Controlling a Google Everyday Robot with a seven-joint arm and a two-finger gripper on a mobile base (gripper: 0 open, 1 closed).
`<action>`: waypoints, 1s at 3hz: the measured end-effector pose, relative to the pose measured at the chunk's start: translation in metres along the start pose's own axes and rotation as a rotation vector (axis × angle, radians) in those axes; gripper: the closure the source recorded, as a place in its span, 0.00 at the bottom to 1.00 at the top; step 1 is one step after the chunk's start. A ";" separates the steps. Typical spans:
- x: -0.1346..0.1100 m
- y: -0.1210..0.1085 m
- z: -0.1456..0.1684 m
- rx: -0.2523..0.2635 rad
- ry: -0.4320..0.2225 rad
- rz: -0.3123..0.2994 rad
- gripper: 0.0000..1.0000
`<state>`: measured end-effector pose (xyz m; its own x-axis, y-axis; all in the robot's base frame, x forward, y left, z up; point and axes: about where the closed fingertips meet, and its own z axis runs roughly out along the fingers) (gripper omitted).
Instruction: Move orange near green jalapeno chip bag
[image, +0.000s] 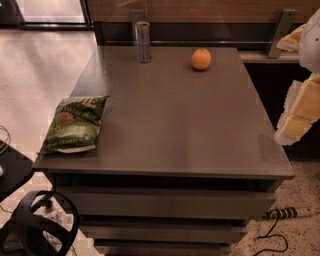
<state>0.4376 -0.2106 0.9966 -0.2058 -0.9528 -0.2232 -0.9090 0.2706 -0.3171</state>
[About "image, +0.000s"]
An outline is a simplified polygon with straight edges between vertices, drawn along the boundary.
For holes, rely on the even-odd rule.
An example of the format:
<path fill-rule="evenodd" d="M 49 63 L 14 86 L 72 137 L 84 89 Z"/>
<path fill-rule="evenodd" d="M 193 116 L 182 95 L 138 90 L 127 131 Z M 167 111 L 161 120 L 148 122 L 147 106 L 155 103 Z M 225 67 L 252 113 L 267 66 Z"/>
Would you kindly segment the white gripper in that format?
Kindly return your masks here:
<path fill-rule="evenodd" d="M 277 48 L 298 52 L 299 63 L 310 72 L 320 72 L 320 9 L 306 24 L 281 38 Z M 312 74 L 304 82 L 294 80 L 289 87 L 281 114 L 275 141 L 280 145 L 292 145 L 310 130 L 320 119 L 320 75 Z"/>

